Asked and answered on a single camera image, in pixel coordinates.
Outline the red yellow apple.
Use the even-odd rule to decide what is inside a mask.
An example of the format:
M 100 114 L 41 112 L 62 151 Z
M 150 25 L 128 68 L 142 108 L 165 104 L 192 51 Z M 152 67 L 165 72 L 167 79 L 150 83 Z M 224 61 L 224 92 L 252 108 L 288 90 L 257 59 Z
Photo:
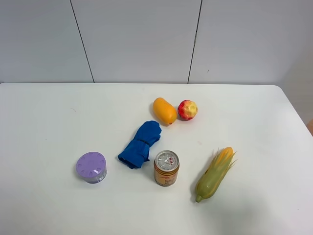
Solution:
M 196 103 L 191 100 L 183 100 L 178 106 L 178 114 L 182 120 L 191 120 L 197 113 L 198 107 Z

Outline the yellow orange mango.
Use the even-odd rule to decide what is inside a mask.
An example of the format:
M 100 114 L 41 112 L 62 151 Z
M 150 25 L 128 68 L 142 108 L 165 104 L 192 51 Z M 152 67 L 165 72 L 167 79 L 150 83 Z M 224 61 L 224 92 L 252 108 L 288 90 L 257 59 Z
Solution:
M 177 119 L 177 112 L 174 106 L 161 97 L 158 97 L 153 102 L 153 112 L 166 125 L 173 124 Z

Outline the blue folded cloth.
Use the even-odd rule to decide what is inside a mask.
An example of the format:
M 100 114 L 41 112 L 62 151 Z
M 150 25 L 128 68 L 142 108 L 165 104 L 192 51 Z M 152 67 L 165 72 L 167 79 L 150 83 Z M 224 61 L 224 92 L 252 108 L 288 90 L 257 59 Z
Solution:
M 150 147 L 159 141 L 161 127 L 156 121 L 146 121 L 137 130 L 134 138 L 118 155 L 118 159 L 130 169 L 141 168 L 144 162 L 149 161 Z

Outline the orange drink can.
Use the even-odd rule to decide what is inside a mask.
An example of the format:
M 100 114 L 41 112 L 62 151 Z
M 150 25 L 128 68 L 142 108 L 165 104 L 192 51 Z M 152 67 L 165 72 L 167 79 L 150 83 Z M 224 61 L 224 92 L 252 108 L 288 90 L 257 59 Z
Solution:
M 170 150 L 163 150 L 157 154 L 154 160 L 154 179 L 157 184 L 168 187 L 173 185 L 178 176 L 179 158 Z

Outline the purple round container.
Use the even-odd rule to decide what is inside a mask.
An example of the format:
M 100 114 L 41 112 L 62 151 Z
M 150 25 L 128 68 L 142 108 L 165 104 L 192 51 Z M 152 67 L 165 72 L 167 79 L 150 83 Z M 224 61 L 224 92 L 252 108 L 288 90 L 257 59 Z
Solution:
M 99 152 L 85 153 L 76 163 L 76 173 L 87 183 L 101 182 L 107 175 L 105 157 Z

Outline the corn cob with husk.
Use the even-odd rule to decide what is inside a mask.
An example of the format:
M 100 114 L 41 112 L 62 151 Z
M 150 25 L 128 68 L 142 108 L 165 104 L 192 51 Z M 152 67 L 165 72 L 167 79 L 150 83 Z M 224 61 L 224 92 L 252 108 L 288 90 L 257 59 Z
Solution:
M 233 167 L 235 152 L 232 147 L 219 151 L 211 161 L 206 172 L 198 180 L 195 193 L 197 203 L 212 197 L 228 171 Z

